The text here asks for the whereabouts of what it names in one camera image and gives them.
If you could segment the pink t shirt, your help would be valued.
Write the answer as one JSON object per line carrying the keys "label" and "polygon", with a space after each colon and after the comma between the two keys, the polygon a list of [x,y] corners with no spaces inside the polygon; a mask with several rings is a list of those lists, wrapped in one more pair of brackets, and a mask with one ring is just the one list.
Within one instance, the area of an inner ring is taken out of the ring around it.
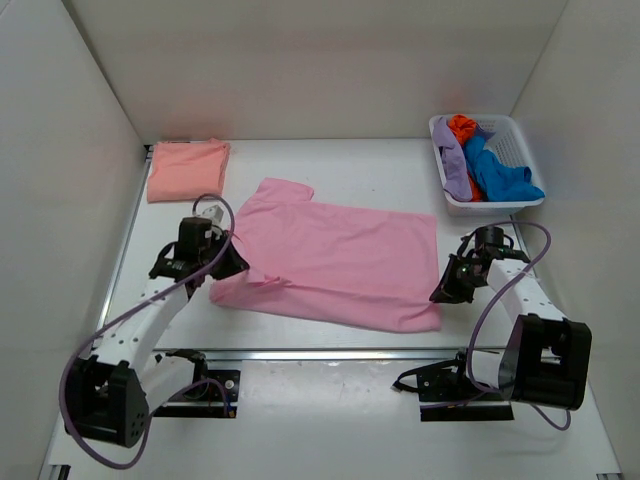
{"label": "pink t shirt", "polygon": [[433,215],[316,202],[311,187],[266,178],[235,216],[249,268],[213,283],[213,304],[391,333],[437,331]]}

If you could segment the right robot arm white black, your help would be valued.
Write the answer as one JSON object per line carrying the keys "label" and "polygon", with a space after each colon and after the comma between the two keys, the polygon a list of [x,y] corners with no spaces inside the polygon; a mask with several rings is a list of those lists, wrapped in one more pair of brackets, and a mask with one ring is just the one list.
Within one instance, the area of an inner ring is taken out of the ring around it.
{"label": "right robot arm white black", "polygon": [[[516,249],[501,223],[464,235],[450,254],[431,303],[470,303],[480,288],[493,293],[474,326],[462,366],[448,376],[456,398],[467,401],[483,392],[567,411],[582,405],[592,333],[547,297],[534,273],[540,259]],[[477,338],[496,305],[508,314],[511,333],[501,352],[480,351]]]}

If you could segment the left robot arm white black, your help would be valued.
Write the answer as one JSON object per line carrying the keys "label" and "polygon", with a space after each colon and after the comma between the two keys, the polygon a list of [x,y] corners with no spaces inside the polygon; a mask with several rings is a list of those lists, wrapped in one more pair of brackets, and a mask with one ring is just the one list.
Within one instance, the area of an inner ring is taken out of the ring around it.
{"label": "left robot arm white black", "polygon": [[66,428],[132,447],[167,401],[203,396],[205,355],[191,348],[158,353],[156,345],[207,278],[223,280],[248,268],[219,220],[184,218],[177,240],[158,254],[133,315],[110,327],[88,357],[73,361],[63,382]]}

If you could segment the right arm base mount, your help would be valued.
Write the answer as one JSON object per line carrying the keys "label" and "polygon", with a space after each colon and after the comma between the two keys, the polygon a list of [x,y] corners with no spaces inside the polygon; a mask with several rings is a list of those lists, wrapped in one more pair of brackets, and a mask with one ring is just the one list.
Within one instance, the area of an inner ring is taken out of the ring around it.
{"label": "right arm base mount", "polygon": [[465,374],[466,351],[452,359],[401,373],[392,389],[415,394],[421,422],[506,422],[514,420],[511,405],[498,394],[482,392]]}

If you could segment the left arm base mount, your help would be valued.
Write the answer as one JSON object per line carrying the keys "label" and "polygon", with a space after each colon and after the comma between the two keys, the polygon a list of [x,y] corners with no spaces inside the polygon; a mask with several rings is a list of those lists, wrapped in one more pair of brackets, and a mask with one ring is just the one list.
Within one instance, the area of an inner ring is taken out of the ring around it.
{"label": "left arm base mount", "polygon": [[237,417],[241,371],[214,367],[203,352],[192,349],[170,350],[165,357],[188,360],[193,366],[191,386],[183,393],[174,394],[158,407],[158,418],[218,418]]}

